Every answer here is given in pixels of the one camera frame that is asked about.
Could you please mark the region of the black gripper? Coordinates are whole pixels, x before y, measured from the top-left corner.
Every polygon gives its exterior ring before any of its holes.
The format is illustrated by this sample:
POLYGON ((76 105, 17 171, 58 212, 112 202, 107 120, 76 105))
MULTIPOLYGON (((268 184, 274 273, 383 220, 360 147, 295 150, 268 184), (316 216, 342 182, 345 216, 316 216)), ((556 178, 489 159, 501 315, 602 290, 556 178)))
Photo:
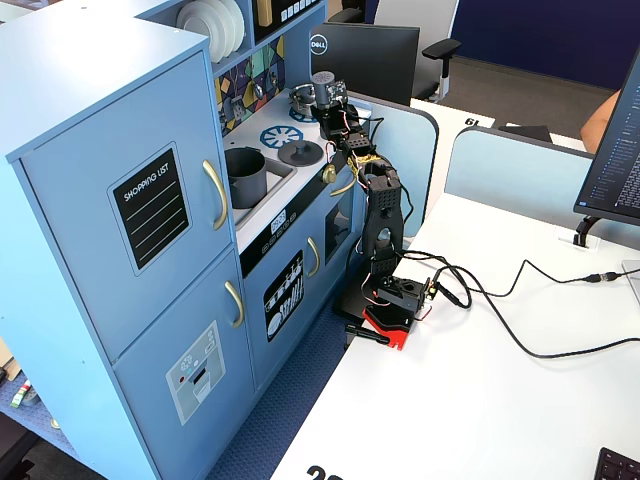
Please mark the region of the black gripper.
POLYGON ((320 135, 324 140, 336 140, 349 132, 360 130, 357 109, 348 104, 347 98, 334 99, 331 105, 315 103, 310 109, 319 122, 320 135))

